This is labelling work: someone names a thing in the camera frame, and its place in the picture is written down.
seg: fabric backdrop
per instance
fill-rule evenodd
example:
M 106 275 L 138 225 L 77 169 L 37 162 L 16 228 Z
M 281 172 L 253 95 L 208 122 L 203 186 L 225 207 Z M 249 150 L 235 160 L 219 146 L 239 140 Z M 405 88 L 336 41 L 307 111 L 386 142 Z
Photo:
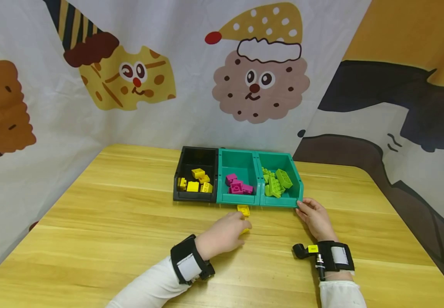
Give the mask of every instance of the fabric backdrop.
M 444 274 L 444 1 L 373 0 L 318 109 L 294 160 L 367 171 Z
M 369 0 L 0 0 L 0 262 L 111 143 L 293 153 Z

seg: teal storage bin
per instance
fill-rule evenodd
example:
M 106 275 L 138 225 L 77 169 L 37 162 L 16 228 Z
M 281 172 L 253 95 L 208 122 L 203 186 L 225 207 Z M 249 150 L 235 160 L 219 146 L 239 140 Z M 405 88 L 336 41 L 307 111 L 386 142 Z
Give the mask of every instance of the teal storage bin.
M 299 173 L 297 173 L 294 160 L 289 153 L 272 153 L 272 152 L 255 152 L 258 162 L 258 178 L 260 178 L 260 205 L 262 207 L 297 207 L 297 200 L 302 200 L 304 192 L 304 184 L 302 183 Z M 263 171 L 261 167 L 267 168 L 271 172 L 276 172 L 277 169 L 282 169 L 287 172 L 292 187 L 286 189 L 280 198 L 273 196 L 267 197 L 265 195 L 265 180 L 263 178 Z
M 236 174 L 237 179 L 253 187 L 252 195 L 229 194 L 225 184 L 227 175 Z M 219 175 L 217 203 L 260 205 L 261 168 L 258 168 L 254 151 L 219 149 Z

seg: pink lego brick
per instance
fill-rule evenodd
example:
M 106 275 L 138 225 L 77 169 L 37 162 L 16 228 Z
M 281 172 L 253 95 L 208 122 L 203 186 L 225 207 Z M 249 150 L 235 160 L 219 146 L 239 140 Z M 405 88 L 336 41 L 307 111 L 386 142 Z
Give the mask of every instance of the pink lego brick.
M 227 186 L 230 186 L 232 181 L 237 180 L 237 175 L 236 174 L 231 174 L 225 177 L 225 184 Z
M 242 195 L 243 185 L 241 183 L 231 183 L 231 194 Z
M 251 185 L 243 184 L 243 193 L 244 193 L 245 195 L 250 195 L 250 194 L 252 194 L 252 186 L 251 186 Z

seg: red tongue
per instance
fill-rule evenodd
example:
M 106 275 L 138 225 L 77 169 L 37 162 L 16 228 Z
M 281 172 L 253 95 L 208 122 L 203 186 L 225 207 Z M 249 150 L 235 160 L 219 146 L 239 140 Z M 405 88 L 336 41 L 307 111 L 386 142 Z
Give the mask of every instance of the red tongue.
M 222 39 L 222 34 L 220 32 L 210 32 L 205 36 L 205 43 L 213 45 L 217 44 Z

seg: hand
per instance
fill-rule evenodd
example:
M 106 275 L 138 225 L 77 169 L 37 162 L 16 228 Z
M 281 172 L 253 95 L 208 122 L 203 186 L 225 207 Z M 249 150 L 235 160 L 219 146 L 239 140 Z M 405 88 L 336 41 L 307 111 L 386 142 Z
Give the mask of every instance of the hand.
M 299 208 L 296 208 L 296 213 L 307 224 L 316 240 L 338 241 L 325 208 L 311 198 L 304 198 L 302 201 L 297 201 Z
M 231 212 L 219 220 L 198 237 L 195 244 L 203 260 L 212 259 L 223 252 L 231 252 L 244 245 L 244 240 L 239 240 L 239 235 L 244 229 L 251 229 L 251 223 L 242 220 L 243 214 L 239 211 Z

